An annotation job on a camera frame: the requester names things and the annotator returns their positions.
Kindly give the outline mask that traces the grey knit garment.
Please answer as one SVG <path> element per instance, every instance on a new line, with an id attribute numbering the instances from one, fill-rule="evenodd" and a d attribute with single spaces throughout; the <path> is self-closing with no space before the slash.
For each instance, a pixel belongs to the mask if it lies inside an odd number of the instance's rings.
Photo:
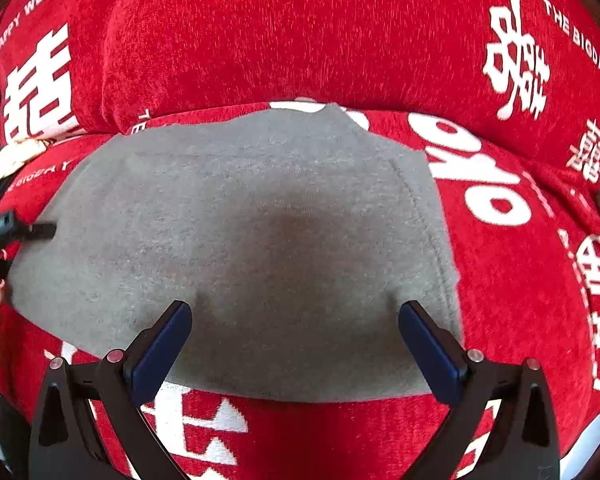
<path id="1" fill-rule="evenodd" d="M 398 329 L 418 301 L 462 332 L 426 157 L 339 108 L 118 136 L 43 211 L 9 281 L 29 321 L 99 356 L 175 299 L 194 326 L 170 381 L 294 402 L 427 389 Z"/>

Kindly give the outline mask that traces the cream cloth at bedside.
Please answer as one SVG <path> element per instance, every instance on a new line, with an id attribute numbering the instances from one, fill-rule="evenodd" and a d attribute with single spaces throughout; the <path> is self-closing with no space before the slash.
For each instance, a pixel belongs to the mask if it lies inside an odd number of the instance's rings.
<path id="1" fill-rule="evenodd" d="M 0 180 L 9 177 L 31 159 L 43 154 L 50 146 L 50 141 L 28 139 L 8 144 L 0 150 Z"/>

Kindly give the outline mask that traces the red rolled quilt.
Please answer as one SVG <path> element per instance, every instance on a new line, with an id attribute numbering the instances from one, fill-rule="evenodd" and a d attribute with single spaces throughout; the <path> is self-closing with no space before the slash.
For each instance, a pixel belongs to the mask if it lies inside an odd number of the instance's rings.
<path id="1" fill-rule="evenodd" d="M 419 110 L 600 186 L 600 29 L 579 0 L 12 0 L 0 141 L 309 98 Z"/>

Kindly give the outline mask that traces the red wedding blanket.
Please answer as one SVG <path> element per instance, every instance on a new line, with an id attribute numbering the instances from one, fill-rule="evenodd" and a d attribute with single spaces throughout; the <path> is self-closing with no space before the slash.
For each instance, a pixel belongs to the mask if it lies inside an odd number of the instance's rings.
<path id="1" fill-rule="evenodd" d="M 564 170 L 476 136 L 458 122 L 417 112 L 349 112 L 334 104 L 257 103 L 152 118 L 125 133 L 52 144 L 27 162 L 0 212 L 27 222 L 43 211 L 87 156 L 118 136 L 210 125 L 264 110 L 316 113 L 334 106 L 359 127 L 425 155 L 438 189 L 457 272 L 464 346 L 490 360 L 541 363 L 567 453 L 600 414 L 600 213 L 590 189 Z M 95 356 L 1 310 L 0 393 L 31 417 L 48 363 Z M 170 381 L 145 419 L 191 479 L 396 479 L 445 416 L 429 388 L 394 398 L 294 402 L 199 390 Z"/>

